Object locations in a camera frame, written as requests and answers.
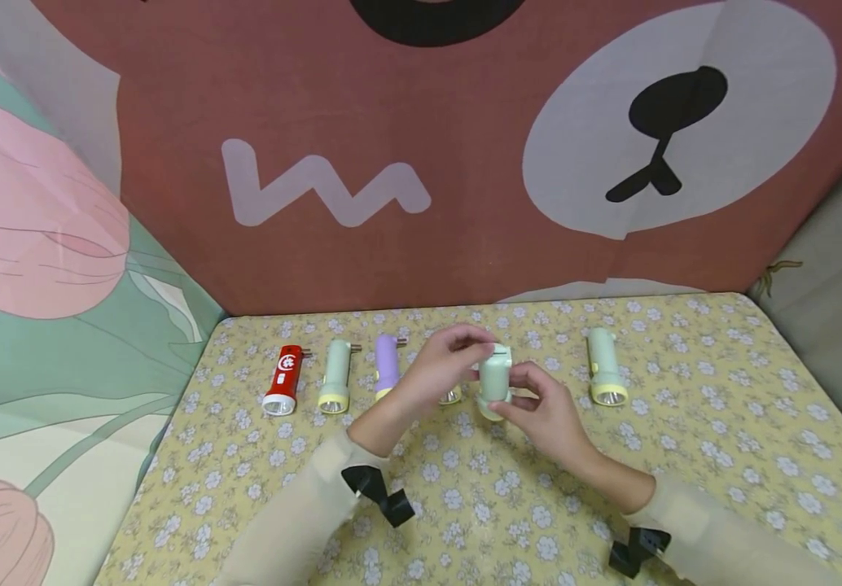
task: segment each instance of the beige sleeve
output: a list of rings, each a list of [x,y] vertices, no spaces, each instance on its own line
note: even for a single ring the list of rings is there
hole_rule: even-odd
[[[670,476],[656,476],[656,493],[633,527],[666,531],[662,561],[698,586],[833,586],[839,576],[795,545],[736,516],[709,494]]]
[[[341,471],[357,465],[382,469],[386,463],[354,444],[345,431],[321,444],[232,544],[216,586],[306,584],[330,536],[353,517],[359,500]]]

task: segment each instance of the black clamp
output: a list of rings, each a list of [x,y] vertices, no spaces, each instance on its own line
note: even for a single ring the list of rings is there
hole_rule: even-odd
[[[368,500],[379,506],[385,520],[388,520],[392,527],[397,527],[414,517],[414,509],[405,496],[404,488],[388,494],[382,470],[372,466],[351,466],[341,474],[354,493],[366,495]]]
[[[672,536],[665,531],[633,527],[629,530],[629,543],[613,542],[610,549],[610,567],[634,579],[642,563],[665,553],[672,543]]]

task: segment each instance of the red flashlight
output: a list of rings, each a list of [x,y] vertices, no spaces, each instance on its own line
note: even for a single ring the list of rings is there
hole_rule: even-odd
[[[272,418],[294,413],[297,406],[297,379],[301,374],[301,362],[310,356],[310,350],[300,346],[281,348],[278,368],[274,369],[271,389],[265,393],[261,406]]]

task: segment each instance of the floral tablecloth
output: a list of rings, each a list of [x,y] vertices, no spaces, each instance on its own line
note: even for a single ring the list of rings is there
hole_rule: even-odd
[[[600,448],[671,470],[842,574],[842,416],[771,322],[741,295],[496,304],[225,320],[173,416],[96,584],[207,586],[254,513],[322,440],[372,402],[376,335],[409,338],[402,370],[435,329],[479,323],[567,383]],[[624,407],[588,399],[584,335],[617,334]],[[347,414],[316,410],[325,349],[360,342]],[[310,347],[297,412],[267,418],[261,397],[284,344]],[[625,584],[607,568],[625,523],[491,424],[468,396],[397,446],[391,490],[417,516],[394,530],[372,506],[342,526],[311,584]],[[657,562],[636,584],[676,584]]]

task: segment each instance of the white logo on red flashlight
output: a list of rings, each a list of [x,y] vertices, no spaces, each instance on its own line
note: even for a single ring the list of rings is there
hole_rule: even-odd
[[[278,370],[293,370],[294,356],[293,354],[284,354],[278,359]]]

